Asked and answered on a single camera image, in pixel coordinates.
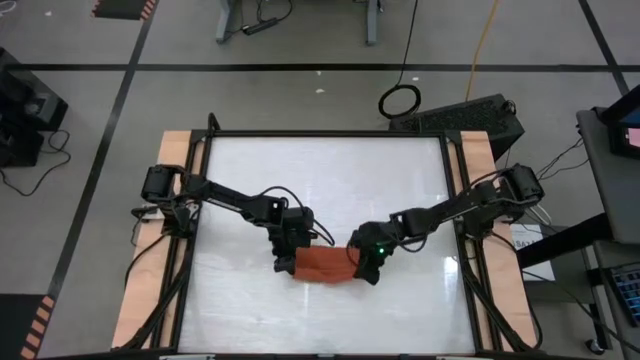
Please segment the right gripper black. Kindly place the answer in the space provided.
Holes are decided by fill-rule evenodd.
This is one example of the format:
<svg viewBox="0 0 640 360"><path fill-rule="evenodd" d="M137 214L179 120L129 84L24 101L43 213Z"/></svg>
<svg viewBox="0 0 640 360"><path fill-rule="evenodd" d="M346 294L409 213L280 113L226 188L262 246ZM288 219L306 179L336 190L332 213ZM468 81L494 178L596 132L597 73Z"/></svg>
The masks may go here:
<svg viewBox="0 0 640 360"><path fill-rule="evenodd" d="M359 264L353 275L370 285L380 280L380 268L385 256L393 254L398 245L396 228L391 222L366 222L353 231L349 246L359 251Z"/></svg>

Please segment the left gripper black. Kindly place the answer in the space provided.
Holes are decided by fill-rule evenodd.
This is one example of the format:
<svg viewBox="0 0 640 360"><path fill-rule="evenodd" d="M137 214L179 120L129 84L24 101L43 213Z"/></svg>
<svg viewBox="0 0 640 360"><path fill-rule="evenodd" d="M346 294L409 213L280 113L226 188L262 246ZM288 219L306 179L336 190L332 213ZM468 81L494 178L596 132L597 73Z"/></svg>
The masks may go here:
<svg viewBox="0 0 640 360"><path fill-rule="evenodd" d="M296 249L309 247L316 238L313 224L314 213L309 207L290 208L284 211L281 224L269 229L272 254L277 257L273 266L276 273L295 273Z"/></svg>

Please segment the orange cloth towel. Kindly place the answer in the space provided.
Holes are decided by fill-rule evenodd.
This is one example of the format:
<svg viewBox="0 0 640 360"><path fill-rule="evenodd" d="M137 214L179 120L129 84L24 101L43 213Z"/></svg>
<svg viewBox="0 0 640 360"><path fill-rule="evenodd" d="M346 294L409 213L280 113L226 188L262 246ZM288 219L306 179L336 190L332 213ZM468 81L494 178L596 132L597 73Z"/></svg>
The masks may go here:
<svg viewBox="0 0 640 360"><path fill-rule="evenodd" d="M293 277L298 281L338 284L351 281L359 265L357 248L311 246L296 249Z"/></svg>

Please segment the wooden side board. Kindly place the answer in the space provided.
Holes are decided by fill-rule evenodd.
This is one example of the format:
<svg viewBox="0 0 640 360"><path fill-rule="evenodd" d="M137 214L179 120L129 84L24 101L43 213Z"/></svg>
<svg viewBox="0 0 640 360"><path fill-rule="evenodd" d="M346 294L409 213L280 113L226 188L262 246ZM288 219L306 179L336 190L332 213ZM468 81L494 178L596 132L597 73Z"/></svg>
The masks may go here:
<svg viewBox="0 0 640 360"><path fill-rule="evenodd" d="M188 166L198 173L204 145L190 131L166 131L157 162ZM185 240L161 239L163 221L150 220L140 225L134 254L140 258L132 267L124 291L111 346L121 347L142 327L166 286L165 275L174 277L183 260Z"/></svg>
<svg viewBox="0 0 640 360"><path fill-rule="evenodd" d="M455 191L496 169L488 135L484 132L462 132L458 143L448 144ZM471 267L479 271L484 261L490 292L496 307L529 346L536 344L536 328L532 320L517 255L509 247L511 229L497 222L493 233L482 242L483 250L473 254Z"/></svg>

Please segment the white paper label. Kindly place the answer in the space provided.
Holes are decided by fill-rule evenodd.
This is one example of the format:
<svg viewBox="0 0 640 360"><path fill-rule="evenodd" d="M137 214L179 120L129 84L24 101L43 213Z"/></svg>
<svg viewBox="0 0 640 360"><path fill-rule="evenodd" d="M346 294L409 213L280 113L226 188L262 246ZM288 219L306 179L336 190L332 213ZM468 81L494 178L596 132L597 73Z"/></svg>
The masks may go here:
<svg viewBox="0 0 640 360"><path fill-rule="evenodd" d="M517 250L521 250L544 238L539 225L512 224L510 230L514 247ZM547 280L555 279L550 261L529 266L523 270L523 279L525 281L538 282L543 278Z"/></svg>

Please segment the black perforated computer case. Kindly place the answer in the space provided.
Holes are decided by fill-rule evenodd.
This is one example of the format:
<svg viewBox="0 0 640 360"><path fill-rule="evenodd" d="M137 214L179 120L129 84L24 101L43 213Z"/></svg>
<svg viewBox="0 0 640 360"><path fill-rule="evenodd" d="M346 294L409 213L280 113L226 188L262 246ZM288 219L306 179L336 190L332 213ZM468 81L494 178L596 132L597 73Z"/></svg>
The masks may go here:
<svg viewBox="0 0 640 360"><path fill-rule="evenodd" d="M488 135L493 158L498 160L525 133L516 117L516 105L495 94L390 121L390 130L407 132L480 131Z"/></svg>

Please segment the black stand beam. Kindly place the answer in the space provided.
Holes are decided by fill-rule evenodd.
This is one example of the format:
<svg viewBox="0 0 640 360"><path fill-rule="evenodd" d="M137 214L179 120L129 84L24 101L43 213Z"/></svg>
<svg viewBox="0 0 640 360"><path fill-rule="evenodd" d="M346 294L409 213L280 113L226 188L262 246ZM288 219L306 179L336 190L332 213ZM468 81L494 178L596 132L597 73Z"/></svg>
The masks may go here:
<svg viewBox="0 0 640 360"><path fill-rule="evenodd" d="M605 213L601 213L521 248L517 251L517 257L520 267L528 268L586 248L596 241L612 239L609 219Z"/></svg>

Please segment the black power strip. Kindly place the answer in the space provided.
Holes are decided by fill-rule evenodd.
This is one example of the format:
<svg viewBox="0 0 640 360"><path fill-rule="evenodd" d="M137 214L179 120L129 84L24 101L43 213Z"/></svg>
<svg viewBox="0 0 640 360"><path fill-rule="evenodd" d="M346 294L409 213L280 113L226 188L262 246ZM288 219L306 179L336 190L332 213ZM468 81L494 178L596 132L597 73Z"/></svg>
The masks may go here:
<svg viewBox="0 0 640 360"><path fill-rule="evenodd" d="M277 25L280 22L280 20L276 17L274 18L270 18L264 21L259 21L258 23L254 24L254 25L245 25L241 28L241 31L247 35L247 36L251 36L254 34L257 34L259 32L262 32L266 29L269 29L275 25Z"/></svg>

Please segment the grey desk leg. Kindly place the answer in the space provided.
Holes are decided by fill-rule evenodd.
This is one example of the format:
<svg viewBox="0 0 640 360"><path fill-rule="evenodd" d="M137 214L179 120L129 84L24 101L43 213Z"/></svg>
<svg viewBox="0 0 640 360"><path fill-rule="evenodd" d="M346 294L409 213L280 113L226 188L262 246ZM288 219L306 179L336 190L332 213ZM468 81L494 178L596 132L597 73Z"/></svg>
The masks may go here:
<svg viewBox="0 0 640 360"><path fill-rule="evenodd" d="M237 8L239 0L218 0L220 13L216 27L215 40L217 44L223 44L231 36L231 20Z"/></svg>
<svg viewBox="0 0 640 360"><path fill-rule="evenodd" d="M373 46L378 41L378 15L381 0L366 0L366 44Z"/></svg>

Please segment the grey side table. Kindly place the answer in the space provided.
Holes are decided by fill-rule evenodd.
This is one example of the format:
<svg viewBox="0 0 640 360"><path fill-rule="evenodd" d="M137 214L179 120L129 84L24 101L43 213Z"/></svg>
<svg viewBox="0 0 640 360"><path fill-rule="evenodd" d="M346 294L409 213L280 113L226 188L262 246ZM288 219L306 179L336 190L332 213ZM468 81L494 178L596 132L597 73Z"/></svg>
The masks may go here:
<svg viewBox="0 0 640 360"><path fill-rule="evenodd" d="M640 244L640 159L611 152L607 128L595 112L581 110L576 118L615 240Z"/></svg>

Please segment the keypad with blue keys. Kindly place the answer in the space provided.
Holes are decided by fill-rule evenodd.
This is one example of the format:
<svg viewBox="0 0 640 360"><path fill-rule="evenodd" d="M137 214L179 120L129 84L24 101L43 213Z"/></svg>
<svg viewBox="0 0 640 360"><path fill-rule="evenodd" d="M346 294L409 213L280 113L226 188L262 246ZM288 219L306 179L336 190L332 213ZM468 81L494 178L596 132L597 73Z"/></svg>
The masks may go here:
<svg viewBox="0 0 640 360"><path fill-rule="evenodd" d="M616 300L631 327L640 327L640 263L607 270Z"/></svg>

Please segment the hazard striped floor mat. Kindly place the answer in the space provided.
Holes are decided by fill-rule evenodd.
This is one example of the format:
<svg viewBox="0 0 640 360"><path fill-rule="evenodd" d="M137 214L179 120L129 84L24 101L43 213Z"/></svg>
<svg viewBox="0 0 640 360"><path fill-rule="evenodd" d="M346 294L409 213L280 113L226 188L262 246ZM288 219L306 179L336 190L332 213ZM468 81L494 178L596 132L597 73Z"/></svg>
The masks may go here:
<svg viewBox="0 0 640 360"><path fill-rule="evenodd" d="M55 304L49 295L0 294L0 360L37 358Z"/></svg>
<svg viewBox="0 0 640 360"><path fill-rule="evenodd" d="M96 0L91 11L95 18L148 20L158 0Z"/></svg>

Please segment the black monitor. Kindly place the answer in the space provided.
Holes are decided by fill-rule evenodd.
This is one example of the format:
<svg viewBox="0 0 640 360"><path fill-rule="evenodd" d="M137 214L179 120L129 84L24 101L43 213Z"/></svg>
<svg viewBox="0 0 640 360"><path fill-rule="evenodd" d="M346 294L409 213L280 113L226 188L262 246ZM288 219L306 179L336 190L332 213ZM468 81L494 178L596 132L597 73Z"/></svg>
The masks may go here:
<svg viewBox="0 0 640 360"><path fill-rule="evenodd" d="M607 108L597 110L613 154L640 160L640 85Z"/></svg>

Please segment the black equipment cart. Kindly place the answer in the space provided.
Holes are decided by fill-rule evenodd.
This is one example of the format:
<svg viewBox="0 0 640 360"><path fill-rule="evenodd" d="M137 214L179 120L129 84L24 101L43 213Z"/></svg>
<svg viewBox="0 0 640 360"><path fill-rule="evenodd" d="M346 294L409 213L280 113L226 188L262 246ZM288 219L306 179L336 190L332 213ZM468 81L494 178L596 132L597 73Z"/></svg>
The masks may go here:
<svg viewBox="0 0 640 360"><path fill-rule="evenodd" d="M67 102L0 47L0 168L35 166L44 132L56 132Z"/></svg>

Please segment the black aluminium table frame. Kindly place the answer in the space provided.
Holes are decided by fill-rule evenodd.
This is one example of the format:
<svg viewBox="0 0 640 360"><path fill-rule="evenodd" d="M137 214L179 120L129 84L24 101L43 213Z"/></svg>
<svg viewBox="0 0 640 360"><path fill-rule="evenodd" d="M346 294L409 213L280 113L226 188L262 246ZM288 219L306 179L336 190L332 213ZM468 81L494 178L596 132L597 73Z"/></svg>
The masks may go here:
<svg viewBox="0 0 640 360"><path fill-rule="evenodd" d="M265 191L314 213L311 246L345 247L369 221L431 207L455 191L452 131L224 131L215 119L192 136L204 145L198 173L246 195ZM138 216L158 212L144 201ZM209 203L193 203L183 260L141 328L114 352L131 358L226 356L333 358L400 355L534 355L496 307L484 237L443 223L422 245L398 247L370 285L296 280L276 273L267 230Z"/></svg>

